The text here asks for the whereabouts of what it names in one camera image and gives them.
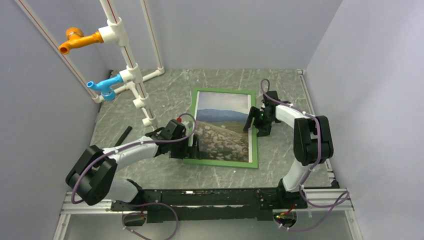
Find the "white pvc pipe stand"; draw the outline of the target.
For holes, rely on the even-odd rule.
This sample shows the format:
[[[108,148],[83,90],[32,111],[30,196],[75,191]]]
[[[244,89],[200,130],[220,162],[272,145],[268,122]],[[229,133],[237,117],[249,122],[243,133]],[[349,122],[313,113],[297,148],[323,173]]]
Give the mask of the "white pvc pipe stand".
[[[32,10],[28,2],[25,0],[17,0],[16,4],[21,8],[21,10],[26,14],[29,20],[39,30],[39,32],[50,44],[53,50],[58,54],[60,59],[75,75],[76,79],[83,85],[85,90],[91,96],[91,99],[95,103],[105,102],[106,100],[104,100],[100,91],[92,90],[86,86],[88,81],[83,77],[82,73],[78,70],[76,65],[72,63],[72,61],[69,59],[69,57],[67,56],[68,54],[60,53],[58,47],[61,44],[59,44],[56,39],[51,35],[51,33],[48,31],[48,28],[44,25],[44,23],[37,16],[37,14]],[[152,104],[149,100],[149,94],[144,86],[144,82],[163,75],[165,72],[165,67],[160,59],[158,47],[153,33],[153,28],[146,7],[146,2],[144,0],[141,1],[141,6],[157,63],[157,69],[147,75],[142,74],[141,68],[136,62],[136,59],[130,47],[130,39],[126,32],[124,22],[119,17],[114,2],[111,0],[102,0],[100,4],[107,18],[107,25],[98,29],[97,32],[100,33],[104,42],[97,44],[116,44],[119,47],[126,64],[125,69],[118,73],[121,75],[123,83],[115,84],[112,86],[112,88],[116,92],[116,94],[124,91],[131,91],[134,96],[132,102],[135,108],[141,110],[145,115],[145,117],[142,119],[143,125],[145,127],[152,127],[153,129],[157,129],[159,127],[158,121],[152,109]]]

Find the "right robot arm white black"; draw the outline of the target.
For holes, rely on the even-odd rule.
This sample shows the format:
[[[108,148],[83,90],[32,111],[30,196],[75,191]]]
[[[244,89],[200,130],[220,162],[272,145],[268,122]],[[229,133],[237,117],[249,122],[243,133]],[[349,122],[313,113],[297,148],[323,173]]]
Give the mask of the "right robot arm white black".
[[[329,120],[295,107],[289,101],[280,101],[276,91],[263,94],[262,106],[252,106],[246,124],[257,130],[257,137],[269,136],[273,123],[285,123],[293,129],[293,161],[288,173],[280,179],[275,193],[261,196],[270,207],[306,207],[304,183],[314,168],[334,154]]]

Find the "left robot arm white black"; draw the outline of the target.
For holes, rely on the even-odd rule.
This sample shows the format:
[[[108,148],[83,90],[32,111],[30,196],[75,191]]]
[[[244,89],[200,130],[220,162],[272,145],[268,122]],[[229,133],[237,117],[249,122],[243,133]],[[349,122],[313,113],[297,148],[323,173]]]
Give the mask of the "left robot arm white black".
[[[167,153],[175,159],[188,157],[188,142],[196,128],[196,120],[183,122],[178,117],[126,144],[109,148],[89,146],[65,178],[72,189],[71,203],[93,206],[102,200],[115,200],[131,210],[139,209],[146,203],[145,190],[134,180],[117,180],[115,174],[141,160]]]

